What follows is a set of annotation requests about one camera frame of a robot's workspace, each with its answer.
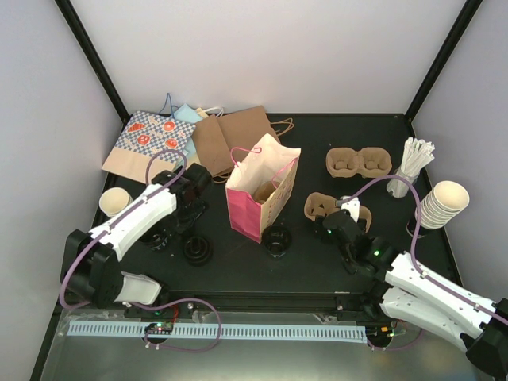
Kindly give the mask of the pink cakes paper bag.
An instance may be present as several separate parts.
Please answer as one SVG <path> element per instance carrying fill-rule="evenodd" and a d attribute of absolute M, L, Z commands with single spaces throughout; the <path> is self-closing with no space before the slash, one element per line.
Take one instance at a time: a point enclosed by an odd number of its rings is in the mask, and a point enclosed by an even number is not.
<path fill-rule="evenodd" d="M 230 150 L 233 171 L 225 185 L 231 228 L 260 243 L 292 194 L 301 150 L 267 133 L 250 149 Z"/>

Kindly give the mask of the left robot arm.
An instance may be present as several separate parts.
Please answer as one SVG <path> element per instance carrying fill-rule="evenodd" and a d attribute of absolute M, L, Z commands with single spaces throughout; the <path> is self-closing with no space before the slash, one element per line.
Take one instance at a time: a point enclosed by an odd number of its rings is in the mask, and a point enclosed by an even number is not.
<path fill-rule="evenodd" d="M 204 264 L 210 258 L 211 245 L 193 230 L 206 210 L 201 196 L 210 182 L 210 173 L 199 164 L 179 173 L 162 171 L 119 214 L 88 232 L 77 229 L 69 234 L 59 301 L 64 303 L 64 295 L 70 291 L 84 304 L 98 308 L 113 303 L 142 305 L 153 317 L 165 315 L 171 299 L 162 292 L 162 283 L 147 275 L 122 271 L 121 262 L 137 242 L 161 250 L 170 239 L 180 238 L 185 249 L 192 240 L 198 242 L 197 252 L 187 258 L 196 266 Z"/>

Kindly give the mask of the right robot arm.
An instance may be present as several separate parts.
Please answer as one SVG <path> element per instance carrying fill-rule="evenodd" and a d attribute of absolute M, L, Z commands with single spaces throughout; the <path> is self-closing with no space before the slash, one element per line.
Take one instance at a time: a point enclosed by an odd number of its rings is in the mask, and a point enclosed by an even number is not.
<path fill-rule="evenodd" d="M 346 270 L 375 280 L 360 301 L 363 315 L 407 321 L 454 344 L 469 362 L 497 380 L 507 378 L 507 300 L 474 294 L 368 236 L 345 210 L 314 217 L 317 232 L 335 244 Z"/>

